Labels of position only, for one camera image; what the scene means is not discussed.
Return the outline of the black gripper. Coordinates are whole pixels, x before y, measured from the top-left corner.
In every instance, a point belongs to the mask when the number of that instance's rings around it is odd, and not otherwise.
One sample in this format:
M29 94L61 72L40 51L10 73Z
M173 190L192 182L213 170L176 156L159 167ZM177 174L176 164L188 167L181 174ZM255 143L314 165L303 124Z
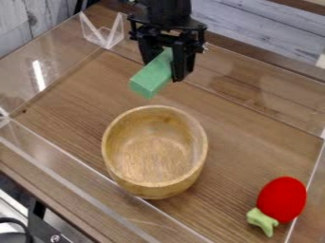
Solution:
M191 0L128 0L139 8L129 13L129 38L137 41L141 61L147 65L172 47L171 77L180 82L192 72L195 53L204 51L207 25L191 18Z

